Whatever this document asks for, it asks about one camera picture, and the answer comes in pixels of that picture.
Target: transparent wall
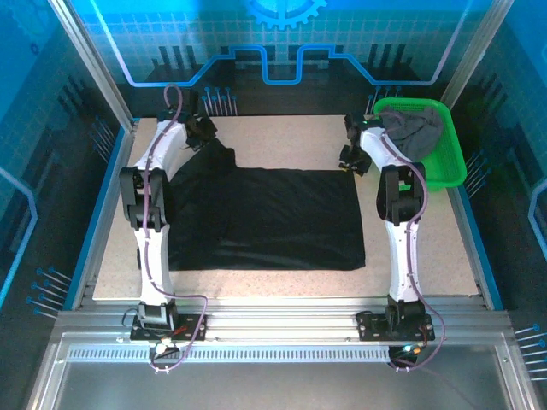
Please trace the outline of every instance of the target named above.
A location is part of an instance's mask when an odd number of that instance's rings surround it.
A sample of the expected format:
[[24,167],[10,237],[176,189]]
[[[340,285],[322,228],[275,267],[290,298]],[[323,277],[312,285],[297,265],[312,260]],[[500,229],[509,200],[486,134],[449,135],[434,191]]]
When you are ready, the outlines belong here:
[[72,4],[132,113],[148,116],[169,81],[211,98],[218,115],[341,114],[386,95],[439,99],[491,0]]
[[[119,126],[47,1],[0,1],[0,54],[0,402],[7,410],[26,405]],[[37,275],[49,267],[64,284]]]
[[546,22],[547,3],[515,2],[452,112],[468,158],[471,207],[503,305],[516,329],[539,323],[542,331],[547,329]]

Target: green plastic tray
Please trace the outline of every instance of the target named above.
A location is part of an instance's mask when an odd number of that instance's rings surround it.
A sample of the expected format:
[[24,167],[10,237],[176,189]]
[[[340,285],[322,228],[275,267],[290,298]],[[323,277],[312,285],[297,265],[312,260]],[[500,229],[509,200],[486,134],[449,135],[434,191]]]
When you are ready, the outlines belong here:
[[387,97],[374,104],[374,113],[379,114],[388,105],[397,111],[423,111],[425,107],[437,110],[444,123],[443,135],[435,150],[421,160],[426,167],[427,188],[440,190],[461,185],[468,170],[448,108],[439,101],[425,98]]

